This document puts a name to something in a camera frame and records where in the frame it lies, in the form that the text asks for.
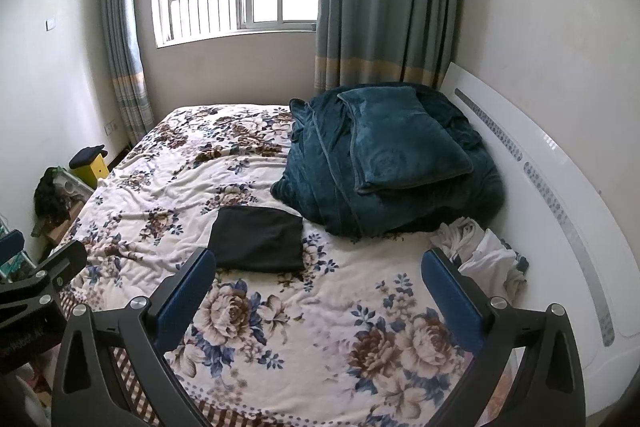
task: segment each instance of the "metal screw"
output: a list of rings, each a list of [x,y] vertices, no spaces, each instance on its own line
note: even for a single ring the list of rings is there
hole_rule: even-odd
[[[78,304],[78,306],[76,306],[74,308],[74,310],[72,311],[72,313],[76,316],[79,317],[80,315],[84,315],[86,313],[86,306],[84,304]]]
[[[129,306],[131,306],[135,310],[141,310],[146,306],[146,297],[133,297],[131,299],[131,302],[129,303]]]
[[[564,308],[560,304],[551,304],[551,312],[558,317],[565,314]]]
[[[491,306],[497,310],[503,310],[507,307],[507,301],[502,297],[491,297]]]

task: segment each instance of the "floral blanket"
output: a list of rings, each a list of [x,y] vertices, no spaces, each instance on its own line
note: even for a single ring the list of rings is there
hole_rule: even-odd
[[[205,247],[228,204],[290,208],[270,195],[289,146],[280,106],[180,108],[99,182],[68,232],[88,265],[64,301],[94,310],[150,295]],[[180,346],[165,354],[213,424],[427,423],[465,369],[420,278],[426,233],[357,242],[305,221],[305,270],[219,270]],[[157,422],[126,354],[138,411]]]

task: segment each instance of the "dark green comforter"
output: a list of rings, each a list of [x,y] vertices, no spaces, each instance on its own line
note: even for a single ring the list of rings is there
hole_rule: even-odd
[[[271,194],[306,219],[324,225],[327,232],[346,237],[430,231],[462,216],[486,225],[502,206],[504,188],[480,135],[446,96],[430,87],[396,82],[376,85],[412,86],[425,111],[466,152],[473,172],[414,188],[358,193],[350,158],[352,122],[338,98],[339,93],[353,88],[338,87],[308,103],[290,102],[294,117],[291,149],[282,179],[271,187]],[[394,133],[387,139],[394,140]],[[426,146],[406,155],[418,158],[430,153],[433,151]]]

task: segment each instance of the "folded black fabric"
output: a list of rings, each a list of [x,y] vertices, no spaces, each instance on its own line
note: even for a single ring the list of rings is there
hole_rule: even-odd
[[[218,267],[268,273],[299,272],[302,218],[266,206],[223,206],[209,248]]]

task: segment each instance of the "yellow box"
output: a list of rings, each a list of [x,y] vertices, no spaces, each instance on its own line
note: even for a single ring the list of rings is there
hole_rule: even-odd
[[[72,172],[91,188],[98,187],[98,178],[106,178],[109,175],[109,169],[100,154],[89,165],[73,169]]]

